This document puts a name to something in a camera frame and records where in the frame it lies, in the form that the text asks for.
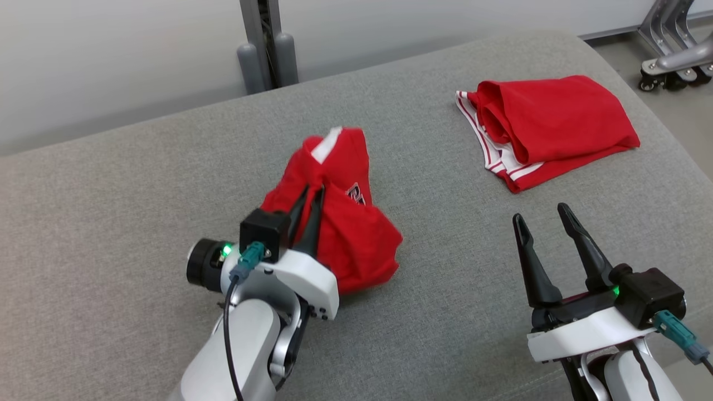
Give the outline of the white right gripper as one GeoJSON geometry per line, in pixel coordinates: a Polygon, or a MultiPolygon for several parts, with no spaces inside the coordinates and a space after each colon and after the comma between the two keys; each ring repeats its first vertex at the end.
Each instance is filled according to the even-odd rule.
{"type": "Polygon", "coordinates": [[[566,233],[573,239],[586,273],[588,290],[608,290],[563,299],[552,284],[534,250],[534,238],[524,217],[512,217],[520,269],[528,305],[533,308],[533,329],[527,335],[530,355],[536,362],[560,360],[643,338],[652,325],[638,328],[616,308],[618,296],[609,279],[613,266],[596,241],[566,203],[557,210],[566,233]]]}

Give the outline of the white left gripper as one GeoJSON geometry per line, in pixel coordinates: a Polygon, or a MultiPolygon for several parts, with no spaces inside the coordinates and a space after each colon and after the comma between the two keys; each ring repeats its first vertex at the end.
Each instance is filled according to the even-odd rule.
{"type": "Polygon", "coordinates": [[[295,244],[295,251],[287,250],[275,263],[260,262],[247,280],[237,286],[237,303],[258,299],[277,311],[295,314],[300,301],[305,301],[306,308],[316,317],[336,318],[340,303],[336,277],[314,259],[318,256],[326,188],[322,185],[310,199],[309,190],[306,185],[289,212],[289,246],[295,244]],[[300,238],[296,239],[303,215],[306,221],[300,238]]]}

